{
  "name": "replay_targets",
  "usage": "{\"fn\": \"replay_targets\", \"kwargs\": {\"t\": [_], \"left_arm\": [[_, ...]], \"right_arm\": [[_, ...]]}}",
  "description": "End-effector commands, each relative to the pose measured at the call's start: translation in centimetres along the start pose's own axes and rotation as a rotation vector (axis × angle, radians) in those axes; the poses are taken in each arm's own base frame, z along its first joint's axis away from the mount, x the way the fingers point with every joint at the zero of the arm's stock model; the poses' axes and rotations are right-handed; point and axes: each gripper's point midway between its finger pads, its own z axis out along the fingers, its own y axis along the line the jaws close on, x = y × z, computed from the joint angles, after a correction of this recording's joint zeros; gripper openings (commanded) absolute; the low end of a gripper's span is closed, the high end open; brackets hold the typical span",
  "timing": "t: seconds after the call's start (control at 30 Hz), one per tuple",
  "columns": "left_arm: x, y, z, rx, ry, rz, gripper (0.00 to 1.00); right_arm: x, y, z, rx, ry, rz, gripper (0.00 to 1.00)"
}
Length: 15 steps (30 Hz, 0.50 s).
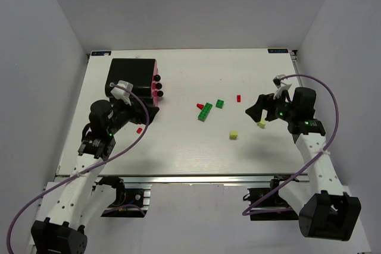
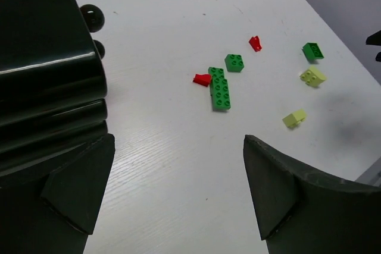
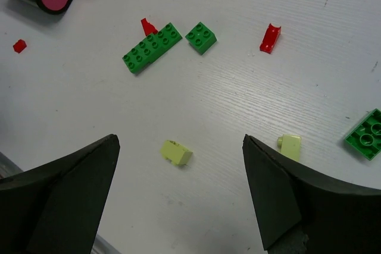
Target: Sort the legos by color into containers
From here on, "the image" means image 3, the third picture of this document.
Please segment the red curved lego piece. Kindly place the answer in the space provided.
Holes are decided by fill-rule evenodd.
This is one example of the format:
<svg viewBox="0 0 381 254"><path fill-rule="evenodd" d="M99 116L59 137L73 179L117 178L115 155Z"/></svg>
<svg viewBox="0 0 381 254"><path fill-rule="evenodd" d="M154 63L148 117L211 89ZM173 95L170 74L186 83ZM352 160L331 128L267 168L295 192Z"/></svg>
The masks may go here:
<svg viewBox="0 0 381 254"><path fill-rule="evenodd" d="M260 51L271 54L273 48L281 34L282 27L275 27L272 24L268 25L268 28L264 34L263 40L260 45Z"/></svg>

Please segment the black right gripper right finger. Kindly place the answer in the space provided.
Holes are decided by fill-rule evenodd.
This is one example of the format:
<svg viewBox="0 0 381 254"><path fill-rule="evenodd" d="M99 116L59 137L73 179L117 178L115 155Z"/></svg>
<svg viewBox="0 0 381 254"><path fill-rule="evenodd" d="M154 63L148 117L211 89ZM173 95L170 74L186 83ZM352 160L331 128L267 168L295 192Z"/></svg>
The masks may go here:
<svg viewBox="0 0 381 254"><path fill-rule="evenodd" d="M320 173L250 135L242 149L266 252L380 252L380 190Z"/></svg>

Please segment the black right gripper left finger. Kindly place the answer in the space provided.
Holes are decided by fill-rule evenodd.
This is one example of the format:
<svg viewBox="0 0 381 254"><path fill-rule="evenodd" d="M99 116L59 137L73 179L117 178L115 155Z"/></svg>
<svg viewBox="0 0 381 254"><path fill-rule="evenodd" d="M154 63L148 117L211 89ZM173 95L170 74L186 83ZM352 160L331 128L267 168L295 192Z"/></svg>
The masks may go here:
<svg viewBox="0 0 381 254"><path fill-rule="evenodd" d="M120 152L115 134L22 171L1 155L1 253L91 253Z"/></svg>

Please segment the tiny red lego cube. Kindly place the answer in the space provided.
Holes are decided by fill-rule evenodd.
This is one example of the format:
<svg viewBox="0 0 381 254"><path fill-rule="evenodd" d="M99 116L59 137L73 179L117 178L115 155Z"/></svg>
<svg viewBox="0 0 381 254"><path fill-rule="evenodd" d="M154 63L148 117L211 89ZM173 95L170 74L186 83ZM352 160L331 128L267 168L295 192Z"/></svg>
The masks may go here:
<svg viewBox="0 0 381 254"><path fill-rule="evenodd" d="M23 39L19 39L15 44L13 44L13 50L20 54L27 48L27 43Z"/></svg>

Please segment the red wedge lego piece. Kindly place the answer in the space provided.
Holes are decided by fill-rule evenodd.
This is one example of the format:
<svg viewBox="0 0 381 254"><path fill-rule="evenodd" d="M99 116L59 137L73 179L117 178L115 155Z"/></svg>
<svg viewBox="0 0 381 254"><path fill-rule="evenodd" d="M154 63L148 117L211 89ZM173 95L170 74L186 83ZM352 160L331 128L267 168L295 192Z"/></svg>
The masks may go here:
<svg viewBox="0 0 381 254"><path fill-rule="evenodd" d="M141 19L141 25L144 31L145 36L149 36L150 34L157 34L158 30L156 27L151 24L146 18Z"/></svg>

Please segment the green upturned lego brick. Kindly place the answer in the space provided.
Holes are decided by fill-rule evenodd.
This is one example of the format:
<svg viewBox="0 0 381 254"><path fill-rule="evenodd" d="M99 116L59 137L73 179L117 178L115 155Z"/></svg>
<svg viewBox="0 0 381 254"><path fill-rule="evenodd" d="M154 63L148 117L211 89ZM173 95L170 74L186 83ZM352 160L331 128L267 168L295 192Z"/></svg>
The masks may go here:
<svg viewBox="0 0 381 254"><path fill-rule="evenodd" d="M374 109L355 126L344 141L368 161L380 153L380 110Z"/></svg>

